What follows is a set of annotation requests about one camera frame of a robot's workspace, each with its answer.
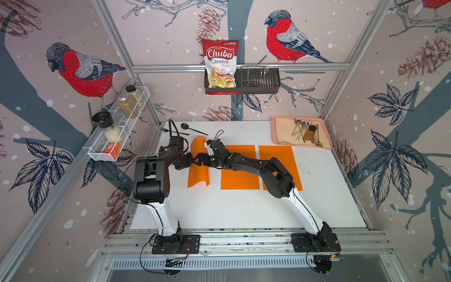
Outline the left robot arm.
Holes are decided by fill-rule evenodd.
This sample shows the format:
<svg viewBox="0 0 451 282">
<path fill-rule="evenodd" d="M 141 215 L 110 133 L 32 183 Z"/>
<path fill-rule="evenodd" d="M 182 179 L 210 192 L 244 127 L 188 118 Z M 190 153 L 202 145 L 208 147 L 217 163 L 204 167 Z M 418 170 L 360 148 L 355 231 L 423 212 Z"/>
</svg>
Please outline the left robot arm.
<svg viewBox="0 0 451 282">
<path fill-rule="evenodd" d="M 169 167 L 182 170 L 192 163 L 192 154 L 178 146 L 162 147 L 156 155 L 136 162 L 133 197 L 151 211 L 158 229 L 156 243 L 161 246 L 183 244 L 180 223 L 166 200 L 170 193 Z"/>
</svg>

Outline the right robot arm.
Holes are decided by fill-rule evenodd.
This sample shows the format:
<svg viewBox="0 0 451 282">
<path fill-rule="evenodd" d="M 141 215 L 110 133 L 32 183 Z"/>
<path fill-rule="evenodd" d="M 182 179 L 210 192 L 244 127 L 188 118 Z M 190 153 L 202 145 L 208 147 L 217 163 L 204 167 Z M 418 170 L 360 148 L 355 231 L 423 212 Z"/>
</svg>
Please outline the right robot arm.
<svg viewBox="0 0 451 282">
<path fill-rule="evenodd" d="M 246 172 L 260 177 L 269 193 L 277 199 L 283 199 L 295 213 L 314 248 L 326 247 L 332 239 L 332 229 L 304 201 L 293 176 L 277 158 L 259 160 L 230 152 L 218 139 L 207 141 L 207 153 L 198 154 L 197 159 L 202 166 Z"/>
</svg>

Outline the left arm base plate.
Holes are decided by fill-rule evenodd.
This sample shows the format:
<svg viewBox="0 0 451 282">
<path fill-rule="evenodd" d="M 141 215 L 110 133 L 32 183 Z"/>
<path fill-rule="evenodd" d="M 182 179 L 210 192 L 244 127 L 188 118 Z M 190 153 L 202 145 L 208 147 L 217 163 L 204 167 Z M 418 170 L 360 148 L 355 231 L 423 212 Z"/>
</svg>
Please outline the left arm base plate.
<svg viewBox="0 0 451 282">
<path fill-rule="evenodd" d="M 198 254 L 200 235 L 155 236 L 150 239 L 153 255 L 190 255 Z"/>
</svg>

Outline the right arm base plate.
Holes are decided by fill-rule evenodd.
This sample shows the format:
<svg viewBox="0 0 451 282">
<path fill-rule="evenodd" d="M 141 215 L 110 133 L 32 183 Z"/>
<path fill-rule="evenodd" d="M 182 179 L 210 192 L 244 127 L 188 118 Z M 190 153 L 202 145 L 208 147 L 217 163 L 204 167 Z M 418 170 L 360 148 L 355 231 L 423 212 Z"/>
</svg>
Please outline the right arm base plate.
<svg viewBox="0 0 451 282">
<path fill-rule="evenodd" d="M 341 246 L 335 233 L 331 233 L 328 238 L 312 236 L 309 233 L 291 234 L 291 244 L 296 253 L 307 252 L 341 252 Z"/>
</svg>

